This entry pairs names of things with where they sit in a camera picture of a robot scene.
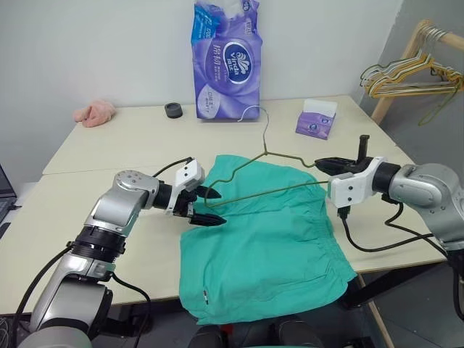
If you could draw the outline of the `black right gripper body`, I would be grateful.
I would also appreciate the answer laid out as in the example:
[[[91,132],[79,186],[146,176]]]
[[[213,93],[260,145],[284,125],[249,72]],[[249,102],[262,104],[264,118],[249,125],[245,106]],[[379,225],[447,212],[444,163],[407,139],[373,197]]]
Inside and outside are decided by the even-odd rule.
[[[361,173],[366,170],[373,158],[367,155],[369,135],[361,135],[358,145],[357,159],[352,160],[349,164],[344,166],[346,173]]]

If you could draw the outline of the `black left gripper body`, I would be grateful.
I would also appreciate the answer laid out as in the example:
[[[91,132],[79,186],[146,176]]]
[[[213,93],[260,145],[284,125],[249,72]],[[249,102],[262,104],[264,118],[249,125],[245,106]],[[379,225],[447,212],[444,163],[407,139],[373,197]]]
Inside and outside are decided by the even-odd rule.
[[[197,192],[183,189],[172,195],[174,198],[172,215],[192,220],[196,217],[194,202],[197,200]]]

